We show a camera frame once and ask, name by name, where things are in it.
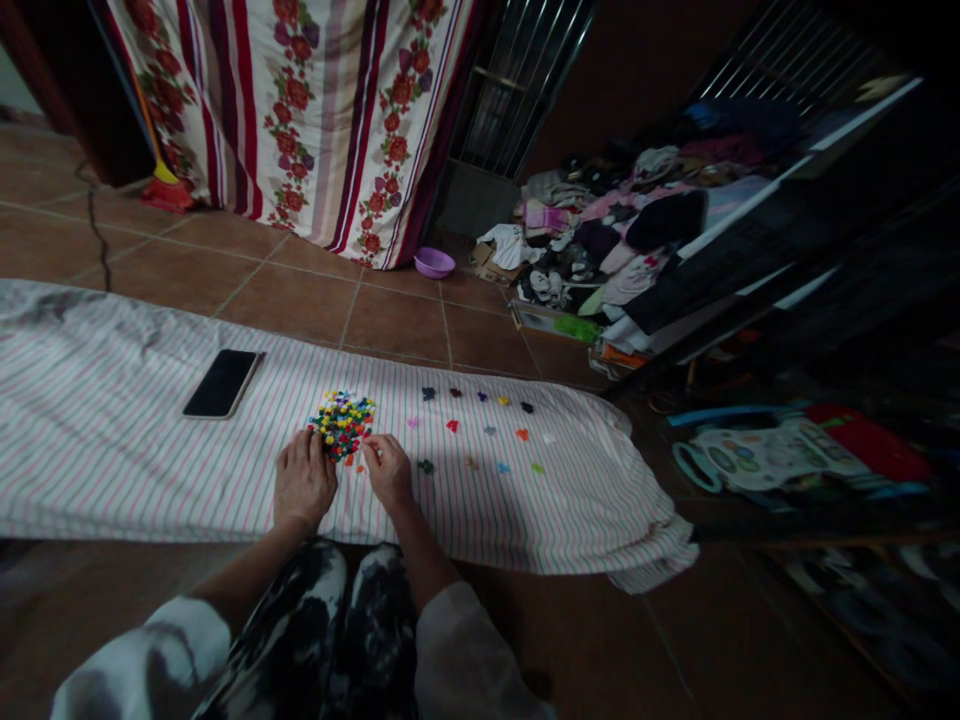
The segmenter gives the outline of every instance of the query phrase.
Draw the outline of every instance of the floral curtain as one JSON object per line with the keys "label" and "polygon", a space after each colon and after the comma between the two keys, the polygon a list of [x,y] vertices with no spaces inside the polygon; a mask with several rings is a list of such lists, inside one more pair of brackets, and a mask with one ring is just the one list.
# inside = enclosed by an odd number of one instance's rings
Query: floral curtain
{"label": "floral curtain", "polygon": [[171,169],[196,198],[367,267],[409,258],[476,0],[109,3]]}

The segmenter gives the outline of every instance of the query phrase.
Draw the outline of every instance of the tile floor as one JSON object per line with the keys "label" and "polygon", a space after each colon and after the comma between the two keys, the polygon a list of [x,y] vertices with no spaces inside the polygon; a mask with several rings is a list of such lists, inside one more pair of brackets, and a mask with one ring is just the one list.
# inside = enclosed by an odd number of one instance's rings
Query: tile floor
{"label": "tile floor", "polygon": [[[0,275],[103,287],[86,185],[74,176],[81,160],[69,138],[0,126]],[[604,384],[582,350],[517,333],[504,293],[465,270],[443,282],[370,272],[226,213],[168,215],[136,196],[96,193],[118,293],[406,363]],[[454,238],[435,241],[462,253]],[[682,515],[704,523],[742,510],[698,495],[663,451],[660,419],[633,400],[622,407]],[[73,667],[236,551],[9,545],[0,554],[0,714],[45,717]],[[643,597],[601,576],[462,570],[531,685],[564,718],[885,718],[893,710],[842,641],[750,551],[704,547],[693,569]]]}

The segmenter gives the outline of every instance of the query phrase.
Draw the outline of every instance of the white striped cloth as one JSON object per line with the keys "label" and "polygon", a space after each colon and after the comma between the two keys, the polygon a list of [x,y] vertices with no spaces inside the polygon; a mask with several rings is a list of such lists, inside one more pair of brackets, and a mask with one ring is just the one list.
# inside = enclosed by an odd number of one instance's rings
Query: white striped cloth
{"label": "white striped cloth", "polygon": [[[184,418],[223,348],[265,354],[236,415]],[[423,401],[424,387],[435,388],[435,400]],[[452,387],[463,396],[454,398]],[[0,281],[0,533],[252,540],[272,523],[277,453],[328,390],[377,403],[373,431],[393,433],[406,448],[420,506],[454,558],[541,574],[610,573],[629,592],[696,559],[692,527],[630,442],[626,416],[597,397],[351,355],[22,280]],[[480,402],[478,392],[489,399]],[[510,405],[497,402],[501,395]],[[420,418],[415,428],[412,417]],[[521,428],[527,442],[515,434]],[[467,466],[467,455],[479,469]],[[432,475],[416,469],[422,459],[436,467]],[[394,541],[361,466],[338,466],[340,490],[320,533]]]}

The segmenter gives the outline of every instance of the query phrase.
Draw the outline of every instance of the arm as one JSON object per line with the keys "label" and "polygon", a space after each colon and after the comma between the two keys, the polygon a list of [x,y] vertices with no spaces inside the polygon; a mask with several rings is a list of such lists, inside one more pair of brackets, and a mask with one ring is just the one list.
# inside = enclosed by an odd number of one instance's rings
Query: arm
{"label": "arm", "polygon": [[410,458],[393,435],[364,440],[370,484],[393,522],[403,551],[417,614],[444,589],[462,578],[420,512],[410,484]]}
{"label": "arm", "polygon": [[319,438],[294,435],[277,459],[274,526],[186,597],[111,640],[60,686],[54,718],[166,717],[195,707],[226,665],[236,637],[337,491]]}
{"label": "arm", "polygon": [[413,499],[410,460],[392,435],[364,441],[370,484],[403,550],[417,622],[415,692],[425,718],[555,718],[520,678],[506,641]]}
{"label": "arm", "polygon": [[333,462],[320,436],[302,430],[277,458],[273,528],[189,597],[209,603],[236,637],[297,548],[317,534],[337,492]]}

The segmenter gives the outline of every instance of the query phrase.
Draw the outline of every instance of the pants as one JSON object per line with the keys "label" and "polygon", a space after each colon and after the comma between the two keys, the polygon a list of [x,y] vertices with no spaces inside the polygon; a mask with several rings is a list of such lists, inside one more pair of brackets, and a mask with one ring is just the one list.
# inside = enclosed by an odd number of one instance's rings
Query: pants
{"label": "pants", "polygon": [[343,555],[303,545],[230,650],[197,718],[415,718],[416,610],[399,550],[381,545],[344,597]]}

